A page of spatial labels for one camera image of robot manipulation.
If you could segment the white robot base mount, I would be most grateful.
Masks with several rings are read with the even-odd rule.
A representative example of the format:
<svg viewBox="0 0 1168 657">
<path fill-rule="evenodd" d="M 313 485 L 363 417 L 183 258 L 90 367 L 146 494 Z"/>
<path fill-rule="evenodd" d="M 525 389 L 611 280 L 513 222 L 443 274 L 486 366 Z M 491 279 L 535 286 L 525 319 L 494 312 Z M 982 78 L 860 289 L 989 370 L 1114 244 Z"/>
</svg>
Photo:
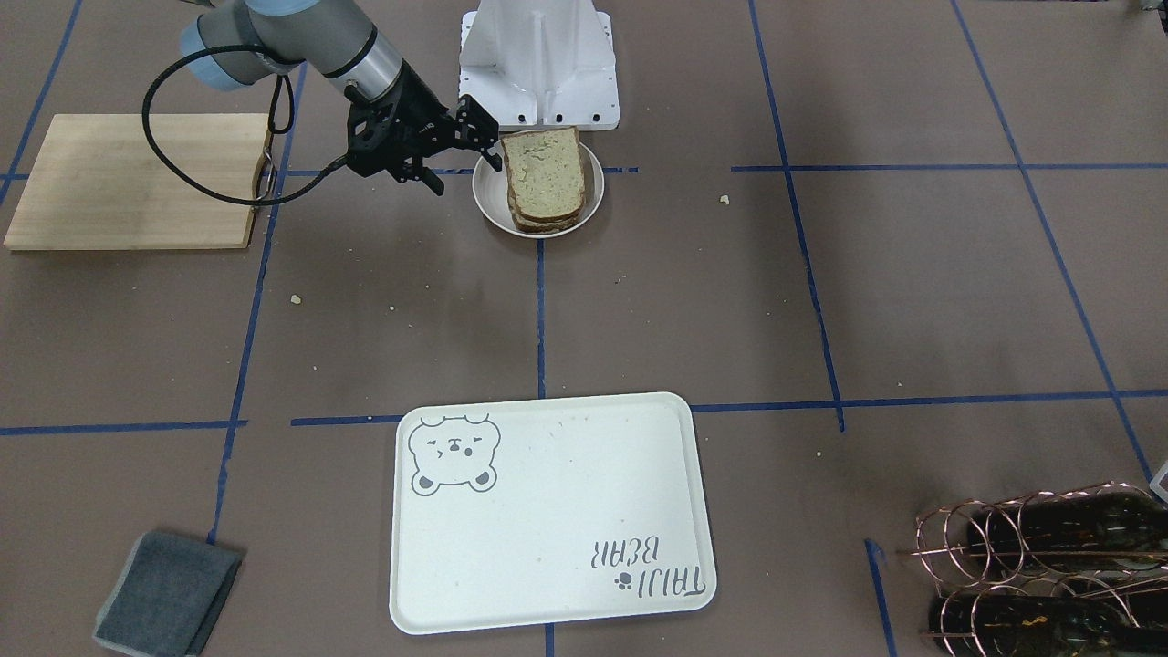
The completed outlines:
<svg viewBox="0 0 1168 657">
<path fill-rule="evenodd" d="M 592 1 L 481 1 L 459 30 L 458 94 L 501 130 L 614 130 L 612 21 Z"/>
</svg>

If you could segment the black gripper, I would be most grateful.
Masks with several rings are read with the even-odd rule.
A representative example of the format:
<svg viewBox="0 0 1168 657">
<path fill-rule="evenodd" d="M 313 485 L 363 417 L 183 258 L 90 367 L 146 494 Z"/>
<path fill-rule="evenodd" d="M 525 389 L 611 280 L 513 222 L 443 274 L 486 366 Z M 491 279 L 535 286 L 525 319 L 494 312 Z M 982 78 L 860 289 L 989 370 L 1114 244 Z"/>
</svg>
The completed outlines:
<svg viewBox="0 0 1168 657">
<path fill-rule="evenodd" d="M 350 101 L 347 117 L 346 165 L 359 177 L 385 172 L 402 184 L 425 184 L 442 198 L 442 178 L 424 159 L 454 146 L 474 151 L 500 173 L 502 157 L 492 148 L 499 141 L 499 122 L 470 94 L 463 94 L 454 116 L 422 82 L 412 67 L 403 65 L 392 87 L 368 99 L 355 82 L 345 87 Z"/>
</svg>

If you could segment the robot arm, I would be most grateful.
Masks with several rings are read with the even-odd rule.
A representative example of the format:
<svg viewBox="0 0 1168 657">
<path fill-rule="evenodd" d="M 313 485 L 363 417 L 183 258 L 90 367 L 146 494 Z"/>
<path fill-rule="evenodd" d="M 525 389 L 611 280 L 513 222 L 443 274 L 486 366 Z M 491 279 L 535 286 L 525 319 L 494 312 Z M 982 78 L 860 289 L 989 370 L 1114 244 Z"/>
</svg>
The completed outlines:
<svg viewBox="0 0 1168 657">
<path fill-rule="evenodd" d="M 388 173 L 442 193 L 425 159 L 451 148 L 502 170 L 498 120 L 468 95 L 445 108 L 354 1 L 225 1 L 179 44 L 192 74 L 222 91 L 313 67 L 349 101 L 345 162 L 361 177 Z"/>
</svg>

